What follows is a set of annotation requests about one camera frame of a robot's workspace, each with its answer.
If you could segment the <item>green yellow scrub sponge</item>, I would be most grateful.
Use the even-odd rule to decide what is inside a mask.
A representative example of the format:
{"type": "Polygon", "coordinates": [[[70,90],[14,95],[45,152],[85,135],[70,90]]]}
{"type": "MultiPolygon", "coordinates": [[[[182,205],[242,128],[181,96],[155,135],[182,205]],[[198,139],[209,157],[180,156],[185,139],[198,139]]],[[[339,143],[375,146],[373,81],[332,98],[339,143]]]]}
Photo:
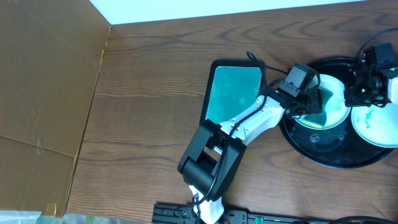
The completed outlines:
{"type": "Polygon", "coordinates": [[[326,109],[325,106],[328,100],[331,98],[332,94],[327,91],[321,91],[322,97],[322,112],[316,114],[308,114],[302,116],[298,121],[302,125],[305,125],[310,128],[321,129],[324,127],[327,121],[326,109]]]}

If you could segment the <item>pale green plate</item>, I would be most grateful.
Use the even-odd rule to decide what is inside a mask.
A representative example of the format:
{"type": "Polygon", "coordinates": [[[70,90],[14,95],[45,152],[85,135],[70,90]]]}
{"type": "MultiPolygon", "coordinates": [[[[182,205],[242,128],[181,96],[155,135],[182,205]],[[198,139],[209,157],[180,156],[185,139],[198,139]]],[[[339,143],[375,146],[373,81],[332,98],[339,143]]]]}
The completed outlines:
{"type": "Polygon", "coordinates": [[[354,107],[351,121],[365,141],[379,147],[397,148],[397,105],[354,107]]]}
{"type": "MultiPolygon", "coordinates": [[[[320,90],[320,93],[321,91],[327,91],[332,94],[331,98],[328,100],[325,106],[327,121],[324,127],[321,129],[334,128],[335,126],[342,123],[348,117],[349,112],[351,110],[350,107],[346,107],[345,105],[345,99],[344,99],[345,86],[339,79],[335,77],[332,77],[330,75],[320,74],[320,85],[318,89],[320,90]]],[[[300,118],[296,117],[295,120],[299,123],[300,118]]]]}

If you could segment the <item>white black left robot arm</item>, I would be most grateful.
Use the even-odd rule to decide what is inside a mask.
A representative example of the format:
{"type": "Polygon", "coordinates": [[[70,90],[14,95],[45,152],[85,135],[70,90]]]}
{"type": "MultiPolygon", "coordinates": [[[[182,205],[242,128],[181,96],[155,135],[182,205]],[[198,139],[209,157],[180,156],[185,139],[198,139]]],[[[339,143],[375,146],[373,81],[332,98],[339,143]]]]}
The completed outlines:
{"type": "Polygon", "coordinates": [[[291,96],[281,89],[260,94],[237,116],[219,124],[203,121],[184,152],[177,170],[193,194],[198,221],[216,223],[224,214],[222,196],[231,185],[248,144],[283,118],[321,113],[318,88],[291,96]]]}

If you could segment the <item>round black serving tray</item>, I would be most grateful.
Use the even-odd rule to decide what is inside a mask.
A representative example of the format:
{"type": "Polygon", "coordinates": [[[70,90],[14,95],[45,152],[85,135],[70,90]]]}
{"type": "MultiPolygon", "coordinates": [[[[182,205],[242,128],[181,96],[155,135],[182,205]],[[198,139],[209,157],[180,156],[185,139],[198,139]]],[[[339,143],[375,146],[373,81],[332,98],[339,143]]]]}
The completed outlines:
{"type": "MultiPolygon", "coordinates": [[[[345,85],[354,82],[354,75],[349,72],[351,62],[350,57],[330,57],[311,62],[309,67],[335,77],[345,85]]],[[[296,151],[313,162],[333,168],[368,166],[397,149],[375,146],[361,138],[354,130],[351,110],[342,123],[330,129],[306,128],[295,119],[281,121],[279,127],[296,151]]]]}

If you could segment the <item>black rectangular soap water tray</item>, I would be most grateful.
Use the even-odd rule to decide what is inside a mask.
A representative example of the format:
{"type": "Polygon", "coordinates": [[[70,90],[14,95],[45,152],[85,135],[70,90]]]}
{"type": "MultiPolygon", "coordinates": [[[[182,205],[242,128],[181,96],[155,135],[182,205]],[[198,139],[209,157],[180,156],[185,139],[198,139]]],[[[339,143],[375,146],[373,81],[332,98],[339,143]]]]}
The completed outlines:
{"type": "Polygon", "coordinates": [[[250,60],[215,60],[210,67],[200,122],[218,124],[250,107],[262,81],[258,64],[250,60]]]}

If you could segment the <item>brown cardboard panel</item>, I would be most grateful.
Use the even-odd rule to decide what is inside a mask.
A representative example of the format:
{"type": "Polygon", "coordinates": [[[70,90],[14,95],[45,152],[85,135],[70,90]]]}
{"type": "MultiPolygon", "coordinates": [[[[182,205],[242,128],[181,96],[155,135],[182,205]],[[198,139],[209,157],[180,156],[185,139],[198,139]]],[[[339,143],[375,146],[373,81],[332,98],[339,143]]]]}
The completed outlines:
{"type": "Polygon", "coordinates": [[[110,24],[89,1],[1,1],[1,208],[61,217],[110,24]]]}

